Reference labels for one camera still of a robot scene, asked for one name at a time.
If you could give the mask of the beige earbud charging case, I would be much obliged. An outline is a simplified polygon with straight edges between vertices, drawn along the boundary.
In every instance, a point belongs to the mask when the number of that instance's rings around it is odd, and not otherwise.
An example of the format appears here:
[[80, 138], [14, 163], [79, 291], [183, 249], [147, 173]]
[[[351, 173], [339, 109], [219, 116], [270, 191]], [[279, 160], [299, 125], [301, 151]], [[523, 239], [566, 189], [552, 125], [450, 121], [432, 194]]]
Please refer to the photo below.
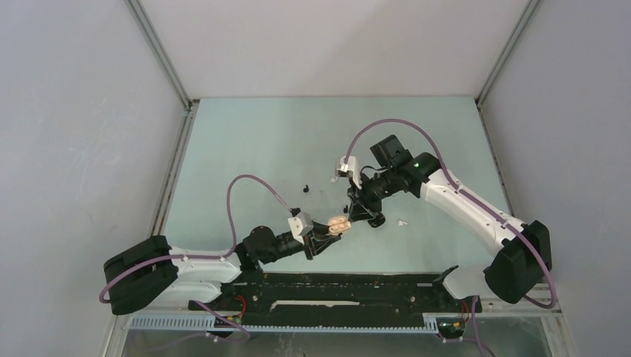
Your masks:
[[328, 232], [331, 235], [340, 235], [351, 228], [351, 222], [346, 216], [334, 216], [328, 220]]

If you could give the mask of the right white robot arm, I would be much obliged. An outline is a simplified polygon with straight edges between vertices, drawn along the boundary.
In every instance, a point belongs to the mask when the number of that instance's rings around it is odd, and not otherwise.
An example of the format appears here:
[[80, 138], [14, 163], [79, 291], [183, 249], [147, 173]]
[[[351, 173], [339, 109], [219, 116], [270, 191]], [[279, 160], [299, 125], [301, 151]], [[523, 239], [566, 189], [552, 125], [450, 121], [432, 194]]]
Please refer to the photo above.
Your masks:
[[527, 224], [495, 208], [442, 168], [433, 154], [413, 156], [395, 135], [373, 145], [371, 152], [381, 168], [373, 176], [362, 173], [352, 155], [336, 166], [336, 174], [350, 182], [350, 221], [379, 227], [385, 221], [382, 201], [410, 193], [473, 232], [493, 258], [488, 266], [447, 269], [438, 279], [442, 285], [432, 292], [437, 308], [451, 311], [464, 298], [484, 293], [515, 304], [551, 270], [549, 230], [541, 222]]

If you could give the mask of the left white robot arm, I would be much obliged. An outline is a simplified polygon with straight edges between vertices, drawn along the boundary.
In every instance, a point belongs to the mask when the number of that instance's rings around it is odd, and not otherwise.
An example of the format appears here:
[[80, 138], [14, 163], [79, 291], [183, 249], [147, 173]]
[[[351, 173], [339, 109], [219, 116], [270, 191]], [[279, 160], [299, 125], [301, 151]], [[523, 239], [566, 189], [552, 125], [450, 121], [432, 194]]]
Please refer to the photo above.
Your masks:
[[169, 245], [164, 236], [150, 237], [104, 263], [106, 286], [99, 301], [109, 304], [114, 315], [189, 300], [227, 309], [235, 300], [235, 290], [228, 283], [294, 254], [311, 260], [339, 241], [351, 223], [343, 216], [333, 217], [326, 225], [291, 218], [289, 226], [282, 234], [257, 226], [227, 251], [192, 251]]

